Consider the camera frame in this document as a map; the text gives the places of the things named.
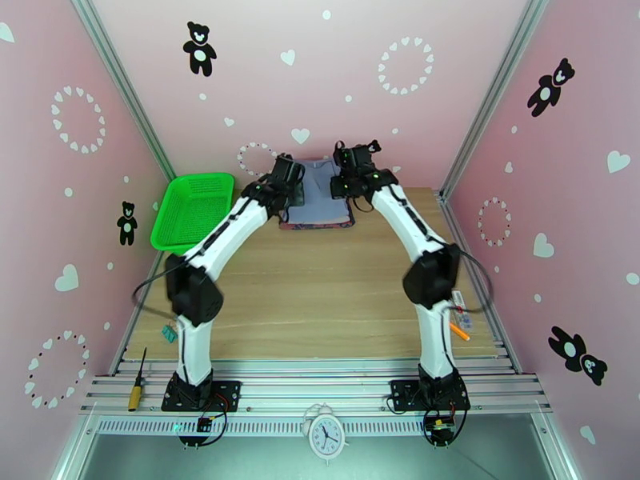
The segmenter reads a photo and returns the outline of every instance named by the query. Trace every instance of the alarm clock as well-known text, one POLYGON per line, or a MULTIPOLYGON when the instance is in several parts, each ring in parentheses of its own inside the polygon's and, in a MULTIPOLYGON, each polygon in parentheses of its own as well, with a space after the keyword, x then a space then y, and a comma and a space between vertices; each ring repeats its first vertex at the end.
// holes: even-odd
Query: alarm clock
POLYGON ((326 460, 327 464, 329 460, 336 458, 347 444, 342 423, 326 404, 320 407, 315 419, 305 420, 302 424, 302 432, 309 438, 311 451, 319 458, 326 460))

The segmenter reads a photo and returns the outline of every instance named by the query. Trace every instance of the teddy bear decal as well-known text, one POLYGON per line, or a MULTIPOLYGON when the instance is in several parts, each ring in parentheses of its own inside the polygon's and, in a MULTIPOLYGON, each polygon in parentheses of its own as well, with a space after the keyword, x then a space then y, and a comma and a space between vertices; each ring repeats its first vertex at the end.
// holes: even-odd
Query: teddy bear decal
POLYGON ((575 70, 569 63, 567 58, 563 58, 555 69, 554 74, 546 74, 538 80, 540 87, 529 97, 526 106, 533 111, 531 115, 539 116, 545 111, 545 108, 551 104, 555 106, 560 99, 561 86, 571 80, 575 75, 575 70))
POLYGON ((185 42, 182 50, 189 53, 189 64, 191 71, 198 74, 202 68, 202 74, 211 76, 213 67, 211 60, 218 56, 214 48, 207 42, 209 39, 209 27, 189 21, 186 26, 189 28, 191 40, 185 42))
POLYGON ((579 334, 571 337, 557 326, 551 328, 551 333, 555 335, 555 338, 549 337, 549 345, 556 354, 565 359, 565 367, 572 372, 584 370, 596 386, 601 386, 608 367, 604 361, 586 352, 586 345, 582 337, 579 334))
POLYGON ((118 219, 120 227, 120 245, 134 244, 134 230, 138 228, 138 222, 134 218, 135 205, 129 202, 122 202, 122 216, 118 219))

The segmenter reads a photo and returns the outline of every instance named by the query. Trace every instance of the green basket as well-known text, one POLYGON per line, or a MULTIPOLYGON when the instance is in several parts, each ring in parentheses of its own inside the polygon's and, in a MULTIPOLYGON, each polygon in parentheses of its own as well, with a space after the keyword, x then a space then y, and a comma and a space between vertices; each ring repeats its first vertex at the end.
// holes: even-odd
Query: green basket
POLYGON ((183 255, 228 215, 233 193, 234 177, 228 173, 188 174, 174 179, 162 199, 151 245, 183 255))

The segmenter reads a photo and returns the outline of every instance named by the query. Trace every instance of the wooden table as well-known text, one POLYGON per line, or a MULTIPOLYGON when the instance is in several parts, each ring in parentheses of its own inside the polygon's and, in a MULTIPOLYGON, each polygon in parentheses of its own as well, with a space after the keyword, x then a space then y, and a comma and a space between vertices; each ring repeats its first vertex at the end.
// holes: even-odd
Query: wooden table
MULTIPOLYGON (((451 233, 433 191, 407 189, 429 225, 451 233)), ((280 230, 272 218, 229 260, 218 285, 225 304, 211 336, 213 359, 404 358, 421 353, 414 305, 402 289, 410 262, 378 213, 355 211, 356 224, 339 230, 280 230)), ((456 288, 478 307, 464 266, 456 288)), ((146 304, 170 311, 165 280, 146 304)), ((162 336, 167 320, 143 311, 124 357, 176 359, 178 341, 162 336)), ((471 340, 452 336, 456 356, 495 356, 490 328, 473 315, 471 340)))

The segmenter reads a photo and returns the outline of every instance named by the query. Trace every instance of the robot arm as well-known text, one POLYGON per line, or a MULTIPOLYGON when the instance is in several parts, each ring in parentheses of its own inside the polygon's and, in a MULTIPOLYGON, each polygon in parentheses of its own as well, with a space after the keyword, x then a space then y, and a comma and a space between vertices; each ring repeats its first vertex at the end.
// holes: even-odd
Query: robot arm
POLYGON ((331 180, 331 195, 365 197, 400 238, 412 262, 402 286, 418 314, 422 400, 429 410, 468 410, 469 399, 454 365, 449 333, 451 291, 458 276, 460 249, 445 243, 426 224, 391 171, 375 167, 371 155, 379 151, 375 140, 353 148, 338 142, 334 160, 341 170, 331 180))
POLYGON ((209 235, 184 256, 166 260, 167 297, 178 325, 178 368, 170 386, 186 410, 202 410, 211 396, 211 330, 224 301, 216 281, 253 232, 288 206, 302 204, 303 171, 290 155, 278 156, 273 171, 249 184, 209 235))

